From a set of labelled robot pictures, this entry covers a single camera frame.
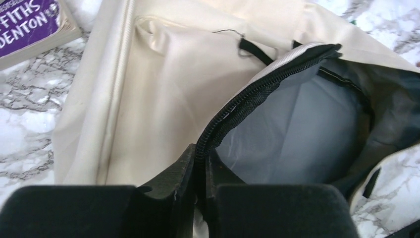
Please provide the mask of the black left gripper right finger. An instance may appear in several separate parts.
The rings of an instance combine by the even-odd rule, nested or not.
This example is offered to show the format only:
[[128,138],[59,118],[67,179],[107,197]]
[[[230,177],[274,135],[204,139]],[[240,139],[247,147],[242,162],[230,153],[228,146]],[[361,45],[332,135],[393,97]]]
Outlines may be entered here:
[[212,238],[356,238],[341,193],[326,184],[245,184],[212,151],[206,162]]

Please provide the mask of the cream canvas backpack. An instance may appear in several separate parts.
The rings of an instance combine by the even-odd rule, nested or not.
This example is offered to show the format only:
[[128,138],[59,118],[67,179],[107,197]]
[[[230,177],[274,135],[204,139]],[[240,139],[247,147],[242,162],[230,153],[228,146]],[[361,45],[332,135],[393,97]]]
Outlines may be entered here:
[[420,71],[306,0],[105,0],[52,135],[57,185],[144,185],[194,145],[245,184],[336,188],[351,214],[420,146]]

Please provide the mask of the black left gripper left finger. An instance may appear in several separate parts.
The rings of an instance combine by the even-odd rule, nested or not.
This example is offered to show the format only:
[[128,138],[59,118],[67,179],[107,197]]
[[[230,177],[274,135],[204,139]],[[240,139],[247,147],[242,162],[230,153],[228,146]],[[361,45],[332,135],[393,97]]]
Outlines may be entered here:
[[190,238],[194,145],[160,174],[133,185],[35,185],[0,212],[3,238]]

